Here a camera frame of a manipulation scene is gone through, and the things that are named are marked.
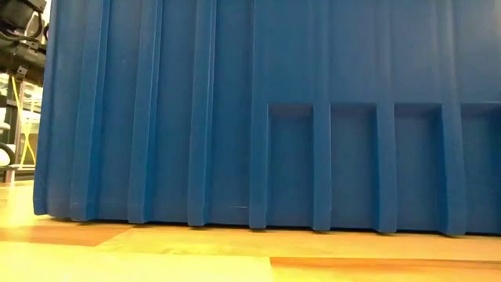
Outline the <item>blue plastic bin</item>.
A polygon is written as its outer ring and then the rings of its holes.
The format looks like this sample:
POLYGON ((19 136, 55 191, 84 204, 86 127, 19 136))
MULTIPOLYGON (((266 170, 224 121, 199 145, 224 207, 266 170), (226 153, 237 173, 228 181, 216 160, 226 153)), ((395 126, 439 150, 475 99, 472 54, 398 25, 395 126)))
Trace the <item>blue plastic bin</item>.
POLYGON ((501 235, 501 0, 52 0, 33 205, 501 235))

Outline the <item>background storage shelving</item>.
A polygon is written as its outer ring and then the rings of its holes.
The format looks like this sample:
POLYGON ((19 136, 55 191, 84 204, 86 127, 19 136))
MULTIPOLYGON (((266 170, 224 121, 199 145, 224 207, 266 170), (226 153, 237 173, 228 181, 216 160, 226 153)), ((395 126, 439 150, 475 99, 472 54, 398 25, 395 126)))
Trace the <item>background storage shelving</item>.
POLYGON ((45 58, 45 45, 0 38, 0 180, 4 183, 20 167, 16 163, 16 143, 20 137, 22 107, 9 94, 19 96, 24 82, 42 87, 45 58))

